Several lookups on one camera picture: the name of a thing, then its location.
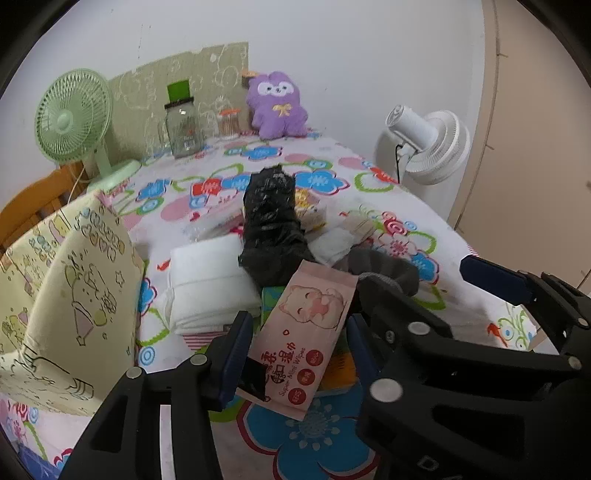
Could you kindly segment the beige door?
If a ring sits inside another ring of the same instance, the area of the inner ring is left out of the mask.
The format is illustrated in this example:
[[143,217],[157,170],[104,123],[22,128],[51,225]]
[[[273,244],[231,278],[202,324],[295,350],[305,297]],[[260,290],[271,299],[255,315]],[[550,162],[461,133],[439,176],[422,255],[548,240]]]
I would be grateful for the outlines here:
[[518,1],[486,1],[488,84],[457,231],[483,257],[590,291],[590,87]]

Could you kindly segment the glass jar with green lid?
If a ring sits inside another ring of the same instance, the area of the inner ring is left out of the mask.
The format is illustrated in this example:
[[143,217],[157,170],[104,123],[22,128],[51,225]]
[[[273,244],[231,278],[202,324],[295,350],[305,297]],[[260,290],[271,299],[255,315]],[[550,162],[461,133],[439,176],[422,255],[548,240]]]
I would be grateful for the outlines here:
[[174,158],[194,155],[204,148],[194,97],[188,80],[180,80],[166,87],[168,102],[164,105],[164,124]]

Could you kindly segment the small white tissue pack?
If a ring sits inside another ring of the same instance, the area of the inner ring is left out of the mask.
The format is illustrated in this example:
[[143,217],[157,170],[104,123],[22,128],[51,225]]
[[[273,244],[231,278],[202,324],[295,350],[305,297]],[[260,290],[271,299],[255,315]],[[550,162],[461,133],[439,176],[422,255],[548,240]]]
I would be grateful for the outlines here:
[[356,236],[342,227],[335,227],[308,243],[318,263],[332,266],[345,258],[356,245]]

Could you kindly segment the clear plastic packet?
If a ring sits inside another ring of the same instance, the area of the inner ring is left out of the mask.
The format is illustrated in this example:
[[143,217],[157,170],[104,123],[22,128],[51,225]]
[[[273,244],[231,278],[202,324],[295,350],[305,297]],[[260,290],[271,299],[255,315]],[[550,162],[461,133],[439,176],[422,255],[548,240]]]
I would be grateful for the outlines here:
[[216,238],[230,233],[242,221],[242,208],[219,209],[190,222],[184,234],[193,242]]

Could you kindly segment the yellow snack packet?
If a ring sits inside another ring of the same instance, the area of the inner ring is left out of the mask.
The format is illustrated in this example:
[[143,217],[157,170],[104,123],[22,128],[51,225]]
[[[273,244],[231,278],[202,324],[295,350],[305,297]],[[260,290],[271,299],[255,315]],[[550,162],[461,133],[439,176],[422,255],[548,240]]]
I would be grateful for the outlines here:
[[327,223],[327,208],[313,193],[304,188],[295,188],[294,211],[305,233],[321,229]]

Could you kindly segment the purple plush toy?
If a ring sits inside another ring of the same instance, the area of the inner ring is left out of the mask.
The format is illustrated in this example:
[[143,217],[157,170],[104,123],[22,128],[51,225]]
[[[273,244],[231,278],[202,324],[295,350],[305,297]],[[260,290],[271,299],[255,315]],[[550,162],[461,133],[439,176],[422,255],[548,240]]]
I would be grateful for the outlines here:
[[300,89],[284,72],[250,79],[246,104],[252,112],[252,127],[262,140],[308,134],[308,112],[301,106]]

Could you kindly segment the pink wet wipes pack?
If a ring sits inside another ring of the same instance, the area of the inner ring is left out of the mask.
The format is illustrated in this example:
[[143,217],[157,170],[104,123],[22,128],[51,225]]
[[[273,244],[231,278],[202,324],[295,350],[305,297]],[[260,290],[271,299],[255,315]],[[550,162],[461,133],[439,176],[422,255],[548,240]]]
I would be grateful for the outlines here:
[[263,328],[249,359],[264,366],[263,395],[238,395],[301,421],[345,325],[358,277],[328,266],[301,262]]

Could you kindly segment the white towel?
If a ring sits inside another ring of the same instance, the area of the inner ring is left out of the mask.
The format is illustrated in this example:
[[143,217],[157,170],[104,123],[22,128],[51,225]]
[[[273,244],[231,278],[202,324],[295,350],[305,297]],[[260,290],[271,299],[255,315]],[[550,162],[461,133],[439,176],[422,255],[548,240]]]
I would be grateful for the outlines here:
[[167,288],[158,301],[171,332],[223,332],[240,311],[259,316],[259,290],[238,265],[240,253],[242,239],[235,233],[171,251]]

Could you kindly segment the small orange lid jar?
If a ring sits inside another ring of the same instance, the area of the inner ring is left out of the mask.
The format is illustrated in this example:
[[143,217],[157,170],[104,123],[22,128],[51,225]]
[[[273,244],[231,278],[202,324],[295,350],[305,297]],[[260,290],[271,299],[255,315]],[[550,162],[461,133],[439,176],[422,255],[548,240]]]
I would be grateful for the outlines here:
[[232,140],[240,136],[239,109],[225,109],[217,114],[218,136]]

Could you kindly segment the black plastic bag bundle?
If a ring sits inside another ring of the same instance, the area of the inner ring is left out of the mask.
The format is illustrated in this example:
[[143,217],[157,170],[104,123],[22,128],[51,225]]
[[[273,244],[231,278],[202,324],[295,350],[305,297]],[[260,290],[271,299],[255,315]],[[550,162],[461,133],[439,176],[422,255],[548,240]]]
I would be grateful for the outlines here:
[[286,286],[301,262],[314,262],[296,213],[296,180],[280,165],[250,177],[238,264],[256,288]]

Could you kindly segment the white standing fan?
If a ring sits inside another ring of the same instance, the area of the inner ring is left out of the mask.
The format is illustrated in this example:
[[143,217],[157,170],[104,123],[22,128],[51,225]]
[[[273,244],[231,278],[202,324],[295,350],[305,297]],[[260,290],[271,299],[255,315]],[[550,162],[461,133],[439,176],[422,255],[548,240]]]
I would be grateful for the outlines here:
[[409,178],[432,186],[454,175],[468,160],[470,150],[468,127],[455,113],[440,110],[421,116],[399,104],[385,120],[375,159],[389,167],[398,181]]

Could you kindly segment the yellow cartoon fabric storage box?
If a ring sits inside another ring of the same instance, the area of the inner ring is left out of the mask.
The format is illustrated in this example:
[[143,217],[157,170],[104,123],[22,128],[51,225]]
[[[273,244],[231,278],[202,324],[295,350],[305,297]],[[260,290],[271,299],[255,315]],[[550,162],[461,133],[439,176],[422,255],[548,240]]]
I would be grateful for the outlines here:
[[1,391],[92,415],[135,358],[144,264],[102,192],[76,199],[1,259]]

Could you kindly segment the dark grey drawstring pouch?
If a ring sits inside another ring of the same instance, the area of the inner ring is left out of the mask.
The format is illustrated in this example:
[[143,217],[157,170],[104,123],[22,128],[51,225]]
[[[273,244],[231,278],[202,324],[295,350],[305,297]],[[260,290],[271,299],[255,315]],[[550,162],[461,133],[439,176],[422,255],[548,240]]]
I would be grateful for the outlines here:
[[401,293],[412,297],[419,290],[419,270],[404,258],[392,257],[382,251],[356,246],[337,263],[336,270],[353,275],[378,277],[389,285],[397,285]]

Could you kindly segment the green cartoon cardboard panel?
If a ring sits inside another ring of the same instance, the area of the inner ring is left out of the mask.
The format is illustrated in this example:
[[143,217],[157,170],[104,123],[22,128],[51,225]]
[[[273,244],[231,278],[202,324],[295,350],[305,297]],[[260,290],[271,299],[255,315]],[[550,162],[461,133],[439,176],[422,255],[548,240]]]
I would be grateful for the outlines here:
[[109,81],[113,95],[111,127],[105,137],[111,163],[151,157],[164,148],[167,86],[189,82],[198,122],[206,138],[218,133],[217,115],[238,109],[245,125],[249,44],[236,42],[168,56],[127,71]]

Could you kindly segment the green desk fan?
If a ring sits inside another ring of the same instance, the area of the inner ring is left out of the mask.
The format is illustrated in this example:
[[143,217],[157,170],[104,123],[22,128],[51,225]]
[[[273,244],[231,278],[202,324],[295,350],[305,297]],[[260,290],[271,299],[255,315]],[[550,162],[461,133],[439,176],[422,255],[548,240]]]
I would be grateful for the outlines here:
[[109,192],[141,167],[137,160],[110,163],[106,135],[113,113],[113,96],[106,79],[90,69],[59,76],[44,92],[34,117],[37,145],[45,157],[62,166],[92,161],[98,176],[88,191]]

